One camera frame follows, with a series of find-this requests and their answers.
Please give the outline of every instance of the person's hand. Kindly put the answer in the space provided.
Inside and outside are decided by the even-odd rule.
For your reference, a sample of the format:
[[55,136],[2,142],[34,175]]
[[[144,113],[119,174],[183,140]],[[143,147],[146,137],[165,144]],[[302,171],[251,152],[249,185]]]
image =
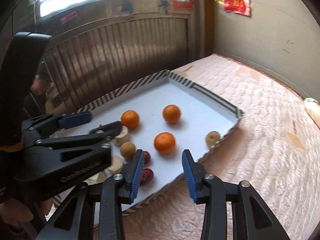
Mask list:
[[[48,199],[40,203],[40,210],[48,215],[53,204],[53,199]],[[10,198],[0,204],[0,215],[6,224],[20,227],[20,222],[28,222],[33,219],[31,211],[19,200]]]

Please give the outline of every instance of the orange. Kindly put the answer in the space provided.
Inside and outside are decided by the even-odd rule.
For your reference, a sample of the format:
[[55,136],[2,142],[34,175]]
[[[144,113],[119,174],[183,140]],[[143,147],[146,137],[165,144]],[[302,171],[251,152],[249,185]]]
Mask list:
[[156,150],[162,154],[169,154],[176,148],[176,140],[174,136],[168,132],[159,133],[155,137],[153,144]]
[[134,129],[139,124],[139,116],[133,110],[125,111],[121,116],[122,125],[126,126],[129,130]]
[[168,105],[163,109],[162,115],[168,124],[174,124],[179,121],[181,111],[175,105]]

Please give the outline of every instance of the gray wall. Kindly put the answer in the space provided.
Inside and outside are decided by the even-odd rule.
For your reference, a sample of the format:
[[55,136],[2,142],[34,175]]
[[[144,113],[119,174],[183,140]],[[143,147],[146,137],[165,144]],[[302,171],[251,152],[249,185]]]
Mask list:
[[320,27],[301,0],[251,0],[252,16],[217,5],[215,52],[320,101]]

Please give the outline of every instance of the bed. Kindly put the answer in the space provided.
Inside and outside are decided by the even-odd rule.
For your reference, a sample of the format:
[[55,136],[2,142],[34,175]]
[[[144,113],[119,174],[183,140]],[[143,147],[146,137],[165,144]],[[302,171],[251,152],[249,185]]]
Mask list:
[[[320,221],[320,131],[303,100],[273,78],[215,54],[175,72],[245,112],[239,127],[204,161],[206,170],[224,181],[250,181],[290,239],[307,240]],[[124,217],[126,239],[198,240],[203,217],[204,205],[192,202],[181,180]]]

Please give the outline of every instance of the striped tape border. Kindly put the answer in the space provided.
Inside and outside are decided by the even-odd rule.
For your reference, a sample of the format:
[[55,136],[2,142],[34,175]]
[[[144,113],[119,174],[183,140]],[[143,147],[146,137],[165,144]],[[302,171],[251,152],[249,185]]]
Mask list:
[[[76,113],[81,113],[81,112],[85,112],[85,111],[91,111],[99,106],[102,106],[103,104],[121,96],[124,95],[125,93],[132,91],[138,87],[141,87],[145,84],[149,84],[151,82],[154,82],[156,80],[159,80],[163,77],[167,76],[170,79],[175,80],[176,82],[184,85],[185,87],[192,89],[192,90],[196,90],[199,93],[204,94],[205,96],[207,96],[208,98],[210,98],[211,100],[217,102],[218,104],[222,105],[223,107],[227,108],[230,112],[232,112],[237,118],[238,121],[237,123],[224,135],[223,138],[221,138],[219,141],[217,141],[215,143],[214,146],[211,147],[210,151],[207,152],[202,158],[200,158],[198,160],[199,163],[203,162],[204,160],[206,160],[208,158],[208,156],[213,152],[214,149],[216,149],[219,145],[221,145],[221,143],[223,142],[223,140],[239,125],[239,122],[241,121],[244,112],[239,109],[238,107],[234,106],[233,104],[231,104],[230,102],[228,102],[227,100],[223,99],[222,97],[218,96],[217,94],[209,91],[208,89],[198,85],[197,83],[189,80],[188,78],[181,76],[173,71],[170,70],[162,70],[159,71],[157,73],[154,73],[152,75],[146,76],[144,78],[141,78],[137,81],[131,82],[130,84],[127,84],[123,87],[120,87],[100,98],[98,98],[97,100],[89,103],[88,105],[82,107],[81,109],[79,109]],[[171,183],[163,186],[159,191],[153,193],[152,195],[150,195],[149,197],[147,197],[145,200],[135,204],[134,206],[128,208],[127,210],[122,212],[123,216],[128,216],[133,212],[136,212],[137,210],[143,208],[144,206],[148,205],[151,201],[155,200],[157,198],[157,196],[159,196],[160,194],[162,194],[163,192],[165,192],[166,190],[168,190],[169,186],[171,186],[174,183],[179,182],[181,179],[183,179],[184,175],[183,173],[180,174],[176,179],[174,179]],[[61,203],[61,199],[58,198],[57,196],[53,198],[54,199],[54,204],[55,206],[59,206]]]
[[137,81],[131,82],[130,84],[127,84],[123,87],[120,87],[100,98],[97,100],[94,100],[93,102],[87,104],[86,106],[82,107],[75,113],[82,113],[86,111],[92,111],[93,109],[104,105],[105,103],[124,95],[125,93],[128,93],[129,91],[135,90],[138,87],[144,86],[146,84],[149,84],[153,81],[159,80],[167,75],[168,70],[162,70],[157,73],[154,73],[152,75],[146,76],[144,78],[140,78]]
[[223,107],[227,108],[228,110],[230,110],[235,117],[240,118],[244,113],[242,112],[241,109],[239,109],[238,107],[234,106],[233,104],[231,104],[230,102],[228,102],[227,100],[223,99],[222,97],[218,96],[217,94],[211,92],[210,90],[198,85],[197,83],[189,80],[188,78],[181,76],[175,72],[172,71],[167,71],[167,76],[175,81],[177,81],[178,83],[186,86],[187,88],[196,90],[202,94],[204,94],[205,96],[207,96],[208,98],[210,98],[211,100],[217,102],[218,104],[222,105]]

